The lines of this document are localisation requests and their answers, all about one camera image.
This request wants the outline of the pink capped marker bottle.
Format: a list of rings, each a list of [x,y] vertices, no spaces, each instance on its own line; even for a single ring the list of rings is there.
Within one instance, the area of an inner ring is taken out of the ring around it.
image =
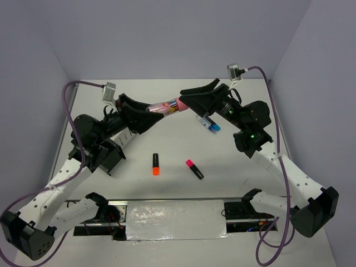
[[[174,113],[187,110],[189,107],[185,105],[179,98],[175,98],[166,102],[156,103],[148,106],[146,111],[161,113],[164,116],[169,116]]]

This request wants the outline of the orange highlighter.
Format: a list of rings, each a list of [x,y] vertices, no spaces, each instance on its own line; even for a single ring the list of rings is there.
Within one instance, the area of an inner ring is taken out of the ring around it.
[[[159,165],[159,155],[158,153],[152,154],[152,174],[157,176],[160,174],[160,165]]]

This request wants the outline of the pink highlighter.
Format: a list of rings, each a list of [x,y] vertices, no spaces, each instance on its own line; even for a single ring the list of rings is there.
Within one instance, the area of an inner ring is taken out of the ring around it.
[[[202,172],[191,160],[187,160],[186,164],[199,180],[202,180],[204,178],[204,175],[202,174]]]

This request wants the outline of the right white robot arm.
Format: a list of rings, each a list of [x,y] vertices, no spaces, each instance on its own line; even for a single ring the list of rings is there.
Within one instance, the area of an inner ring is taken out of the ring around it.
[[[239,129],[233,135],[235,146],[286,186],[286,197],[252,189],[243,198],[242,212],[247,217],[258,213],[289,219],[294,229],[306,238],[314,236],[333,216],[339,194],[312,180],[286,155],[278,151],[273,138],[264,130],[271,124],[266,102],[245,106],[241,97],[218,79],[210,84],[180,92],[180,101],[200,117],[214,113]]]

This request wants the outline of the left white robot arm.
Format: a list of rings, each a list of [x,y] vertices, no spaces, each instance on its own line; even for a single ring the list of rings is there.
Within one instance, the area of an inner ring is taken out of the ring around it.
[[[163,119],[151,112],[149,104],[134,101],[125,94],[114,102],[110,112],[98,120],[82,114],[69,118],[73,149],[58,173],[43,188],[31,193],[31,201],[17,212],[6,210],[1,227],[6,240],[31,260],[43,258],[55,240],[77,224],[94,219],[102,222],[111,210],[108,200],[95,193],[87,194],[73,206],[60,207],[76,188],[97,169],[106,173],[123,159],[122,147],[112,137],[124,130],[142,134]]]

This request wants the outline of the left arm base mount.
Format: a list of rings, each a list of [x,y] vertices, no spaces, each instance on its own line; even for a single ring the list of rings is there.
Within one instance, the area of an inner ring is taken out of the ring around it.
[[[98,210],[93,218],[74,228],[73,236],[109,236],[113,241],[126,241],[127,204],[109,202],[95,192],[85,198],[98,204]]]

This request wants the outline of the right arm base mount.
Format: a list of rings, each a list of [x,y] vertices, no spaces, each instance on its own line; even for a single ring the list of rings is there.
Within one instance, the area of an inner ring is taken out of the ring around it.
[[[259,192],[261,192],[260,189],[252,189],[240,200],[224,201],[221,215],[225,218],[227,233],[256,232],[262,226],[269,225],[274,221],[272,215],[256,212],[250,203]]]

